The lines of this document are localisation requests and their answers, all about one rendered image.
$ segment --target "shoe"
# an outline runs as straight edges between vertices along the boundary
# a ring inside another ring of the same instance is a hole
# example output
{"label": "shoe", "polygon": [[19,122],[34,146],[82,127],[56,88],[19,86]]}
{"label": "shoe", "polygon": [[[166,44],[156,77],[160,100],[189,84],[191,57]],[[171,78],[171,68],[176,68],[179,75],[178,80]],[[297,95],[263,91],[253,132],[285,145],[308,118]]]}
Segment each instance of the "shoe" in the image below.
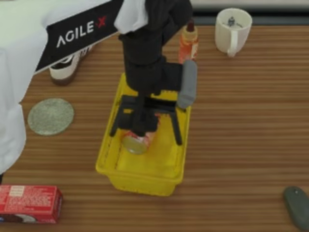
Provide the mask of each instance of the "shoe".
{"label": "shoe", "polygon": [[49,69],[52,82],[57,86],[67,86],[70,84],[75,78],[80,62],[89,54],[93,47],[89,46],[52,66]]}

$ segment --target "brown wooden surface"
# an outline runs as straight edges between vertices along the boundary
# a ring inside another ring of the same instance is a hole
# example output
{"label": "brown wooden surface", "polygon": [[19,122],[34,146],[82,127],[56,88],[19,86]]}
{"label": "brown wooden surface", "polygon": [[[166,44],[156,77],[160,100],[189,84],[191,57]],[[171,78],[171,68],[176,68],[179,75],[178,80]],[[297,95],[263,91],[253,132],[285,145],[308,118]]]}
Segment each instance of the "brown wooden surface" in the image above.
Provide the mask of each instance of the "brown wooden surface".
{"label": "brown wooden surface", "polygon": [[[309,193],[309,27],[254,27],[234,59],[218,52],[214,27],[200,29],[198,100],[193,107],[184,182],[169,198],[115,190],[95,171],[123,69],[117,37],[100,44],[75,82],[34,77],[23,101],[61,97],[76,110],[62,135],[27,127],[22,157],[5,184],[57,185],[58,225],[0,226],[0,232],[294,232],[285,187]],[[165,51],[177,61],[178,37]]]}

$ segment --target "yellow container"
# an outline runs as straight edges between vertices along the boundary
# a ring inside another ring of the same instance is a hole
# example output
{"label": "yellow container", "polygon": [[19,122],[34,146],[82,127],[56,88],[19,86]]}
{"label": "yellow container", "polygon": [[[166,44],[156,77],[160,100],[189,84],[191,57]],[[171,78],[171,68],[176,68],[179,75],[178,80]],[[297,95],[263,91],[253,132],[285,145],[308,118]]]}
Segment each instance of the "yellow container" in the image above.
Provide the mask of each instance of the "yellow container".
{"label": "yellow container", "polygon": [[[118,129],[114,137],[109,136],[122,95],[137,95],[126,85],[124,74],[118,86],[99,152],[97,172],[106,175],[116,189],[155,196],[169,196],[183,180],[191,108],[186,112],[177,110],[183,138],[182,146],[176,144],[170,117],[162,115],[149,150],[143,155],[136,155],[122,146],[121,140],[126,131]],[[164,92],[160,96],[153,97],[177,100],[177,93]]]}

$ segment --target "gray computer mouse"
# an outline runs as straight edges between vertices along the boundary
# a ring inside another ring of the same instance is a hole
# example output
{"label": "gray computer mouse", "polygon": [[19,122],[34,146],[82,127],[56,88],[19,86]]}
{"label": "gray computer mouse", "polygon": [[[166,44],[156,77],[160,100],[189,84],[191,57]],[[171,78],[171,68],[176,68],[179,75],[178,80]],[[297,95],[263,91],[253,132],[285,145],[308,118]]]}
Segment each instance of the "gray computer mouse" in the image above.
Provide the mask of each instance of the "gray computer mouse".
{"label": "gray computer mouse", "polygon": [[284,200],[293,223],[302,231],[309,231],[309,198],[299,187],[287,187]]}

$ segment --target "red box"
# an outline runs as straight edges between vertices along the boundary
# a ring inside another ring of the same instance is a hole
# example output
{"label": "red box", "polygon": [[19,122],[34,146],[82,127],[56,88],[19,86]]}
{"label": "red box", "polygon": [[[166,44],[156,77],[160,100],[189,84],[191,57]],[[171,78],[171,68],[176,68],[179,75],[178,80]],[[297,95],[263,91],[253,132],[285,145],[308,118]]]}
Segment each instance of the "red box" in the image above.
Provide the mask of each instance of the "red box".
{"label": "red box", "polygon": [[56,224],[61,205],[55,186],[0,185],[0,222]]}

